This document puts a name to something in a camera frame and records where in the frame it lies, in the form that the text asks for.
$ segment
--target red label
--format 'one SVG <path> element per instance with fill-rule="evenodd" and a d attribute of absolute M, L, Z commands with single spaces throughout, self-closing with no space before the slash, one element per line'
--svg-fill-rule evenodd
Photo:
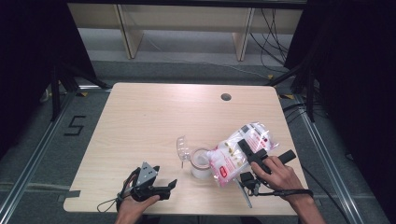
<path fill-rule="evenodd" d="M 220 173 L 221 173 L 222 177 L 226 177 L 227 176 L 227 171 L 225 171 L 223 166 L 220 167 Z"/>

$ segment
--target clear plastic object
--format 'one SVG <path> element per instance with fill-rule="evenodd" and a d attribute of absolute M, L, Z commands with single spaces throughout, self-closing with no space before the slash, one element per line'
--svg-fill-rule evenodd
<path fill-rule="evenodd" d="M 191 173 L 197 178 L 205 179 L 212 175 L 209 158 L 206 156 L 208 151 L 209 149 L 203 147 L 190 150 L 185 136 L 177 139 L 177 155 L 181 160 L 181 168 L 184 161 L 190 161 Z"/>
<path fill-rule="evenodd" d="M 248 159 L 238 145 L 242 139 L 247 141 L 254 153 L 259 150 L 268 152 L 278 146 L 269 131 L 259 122 L 244 125 L 228 139 L 221 141 L 215 149 L 206 153 L 212 173 L 221 187 L 224 187 L 248 166 Z"/>

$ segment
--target snack package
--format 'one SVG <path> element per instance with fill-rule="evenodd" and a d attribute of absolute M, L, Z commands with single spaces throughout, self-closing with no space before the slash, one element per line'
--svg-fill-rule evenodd
<path fill-rule="evenodd" d="M 218 143 L 215 149 L 206 152 L 206 156 L 209 158 L 212 174 L 221 187 L 227 185 L 248 166 L 248 159 L 238 145 L 242 139 L 247 141 L 254 153 L 260 150 L 268 152 L 278 146 L 269 131 L 259 122 L 243 126 L 227 140 Z"/>

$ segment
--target light wood table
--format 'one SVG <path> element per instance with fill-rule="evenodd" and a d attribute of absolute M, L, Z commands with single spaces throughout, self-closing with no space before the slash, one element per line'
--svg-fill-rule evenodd
<path fill-rule="evenodd" d="M 221 99 L 223 93 L 230 101 Z M 191 174 L 191 165 L 177 155 L 177 138 L 185 135 L 190 148 L 213 148 L 243 125 L 263 123 L 279 143 L 270 155 L 294 149 L 282 108 L 272 87 L 118 83 L 110 93 L 67 198 L 69 212 L 96 212 L 99 203 L 113 199 L 123 180 L 143 161 L 161 167 L 154 186 L 177 186 L 167 201 L 146 214 L 178 215 L 295 215 L 289 204 L 274 196 L 250 197 L 249 208 L 234 182 L 220 188 L 214 178 Z M 288 163 L 306 187 L 297 159 Z M 261 191 L 270 191 L 261 187 Z"/>

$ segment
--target table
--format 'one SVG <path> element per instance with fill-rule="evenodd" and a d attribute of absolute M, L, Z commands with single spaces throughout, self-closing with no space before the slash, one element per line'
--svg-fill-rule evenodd
<path fill-rule="evenodd" d="M 221 95 L 231 95 L 224 101 Z M 143 161 L 161 167 L 154 186 L 177 179 L 168 201 L 155 203 L 146 214 L 177 215 L 295 215 L 278 197 L 251 197 L 252 208 L 235 183 L 225 188 L 210 177 L 191 174 L 191 165 L 177 155 L 177 138 L 186 136 L 190 148 L 213 148 L 243 125 L 260 121 L 279 143 L 270 155 L 294 149 L 276 91 L 272 87 L 118 83 L 92 135 L 71 191 L 68 212 L 96 212 L 99 203 L 115 198 L 123 180 Z M 288 163 L 306 188 L 298 159 Z"/>

